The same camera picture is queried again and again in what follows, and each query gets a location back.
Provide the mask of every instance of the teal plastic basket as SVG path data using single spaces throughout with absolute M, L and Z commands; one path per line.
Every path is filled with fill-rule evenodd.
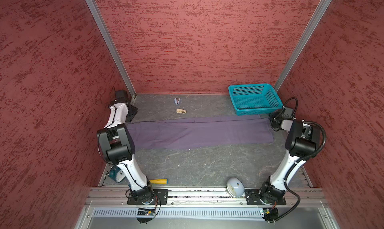
M 268 83 L 231 85 L 228 90 L 236 115 L 271 113 L 283 106 Z

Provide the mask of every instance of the metal bracket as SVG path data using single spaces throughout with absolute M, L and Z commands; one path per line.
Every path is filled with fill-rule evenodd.
M 263 204 L 260 200 L 260 197 L 259 197 L 259 189 L 246 189 L 245 190 L 245 198 L 247 200 L 247 205 L 262 205 L 262 206 L 265 206 L 265 204 Z M 286 201 L 285 201 L 285 198 L 283 197 L 282 200 L 279 200 L 277 203 L 276 203 L 277 206 L 279 205 L 287 205 Z
M 153 191 L 157 195 L 157 203 L 161 203 L 161 205 L 166 205 L 167 199 L 168 199 L 168 189 L 154 189 Z M 140 201 L 135 201 L 135 199 L 133 199 L 131 194 L 129 194 L 127 204 L 128 205 L 144 205 Z M 152 201 L 151 203 L 149 203 L 149 205 L 155 205 L 155 201 Z

